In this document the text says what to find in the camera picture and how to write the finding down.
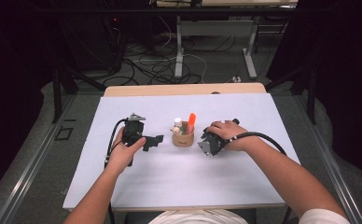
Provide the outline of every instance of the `desk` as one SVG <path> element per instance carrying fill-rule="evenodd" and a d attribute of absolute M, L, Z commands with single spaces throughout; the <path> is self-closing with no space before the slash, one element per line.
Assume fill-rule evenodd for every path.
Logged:
<path fill-rule="evenodd" d="M 213 91 L 221 94 L 210 94 Z M 235 102 L 236 107 L 221 107 L 231 105 L 230 102 Z M 197 115 L 195 142 L 192 147 L 174 147 L 170 131 L 174 118 L 187 119 L 192 111 Z M 144 135 L 164 134 L 164 139 L 158 147 L 148 152 L 139 150 L 134 155 L 133 166 L 118 179 L 111 200 L 115 210 L 230 209 L 285 204 L 245 153 L 223 150 L 214 157 L 206 157 L 197 146 L 202 130 L 211 121 L 237 118 L 244 127 L 275 139 L 289 158 L 299 162 L 272 97 L 261 84 L 240 83 L 108 88 L 96 111 L 63 208 L 73 209 L 103 171 L 115 123 L 133 112 L 146 117 Z"/>
<path fill-rule="evenodd" d="M 202 0 L 202 7 L 257 7 L 296 5 L 298 0 Z M 189 3 L 157 1 L 158 7 L 189 7 Z M 247 48 L 243 49 L 244 60 L 250 78 L 257 78 L 251 52 L 258 29 L 258 17 L 253 21 L 181 21 L 177 16 L 177 59 L 174 75 L 182 76 L 182 35 L 235 35 L 248 36 Z"/>

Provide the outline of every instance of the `orange object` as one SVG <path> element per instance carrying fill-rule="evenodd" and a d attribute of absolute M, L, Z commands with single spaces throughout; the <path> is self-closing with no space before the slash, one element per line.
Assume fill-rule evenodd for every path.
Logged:
<path fill-rule="evenodd" d="M 188 119 L 188 127 L 187 127 L 186 134 L 192 134 L 193 133 L 193 129 L 195 128 L 195 120 L 196 120 L 196 115 L 194 113 L 190 113 L 189 119 Z"/>

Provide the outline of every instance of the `person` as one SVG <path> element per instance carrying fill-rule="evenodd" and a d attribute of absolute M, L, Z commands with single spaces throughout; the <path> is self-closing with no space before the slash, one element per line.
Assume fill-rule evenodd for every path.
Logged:
<path fill-rule="evenodd" d="M 114 144 L 119 143 L 122 139 L 122 131 L 123 128 L 118 132 Z M 215 133 L 223 139 L 231 139 L 237 134 L 246 133 L 247 130 L 233 121 L 226 120 L 225 122 L 213 122 L 207 128 L 207 132 Z M 126 147 L 121 143 L 115 147 L 104 171 L 64 223 L 104 222 L 107 206 L 119 175 L 132 160 L 133 154 L 144 145 L 145 141 L 146 139 L 143 137 L 130 147 Z M 259 137 L 249 136 L 237 139 L 227 144 L 225 149 L 247 153 L 265 176 L 268 177 L 280 196 L 296 213 L 299 223 L 349 223 L 348 217 L 342 208 L 312 174 L 266 144 Z M 192 215 L 186 215 L 185 211 L 180 213 L 164 212 L 163 214 L 164 216 L 160 215 L 151 223 L 176 223 L 176 220 L 185 221 L 185 219 L 182 219 L 185 216 L 188 217 L 189 223 L 194 223 L 192 220 L 194 217 L 196 217 L 196 221 L 202 221 L 201 211 L 192 212 Z M 207 211 L 207 214 L 220 217 L 221 220 L 226 220 L 223 219 L 226 216 L 233 221 L 239 218 L 232 213 L 220 212 L 220 214 L 217 214 L 216 211 Z"/>

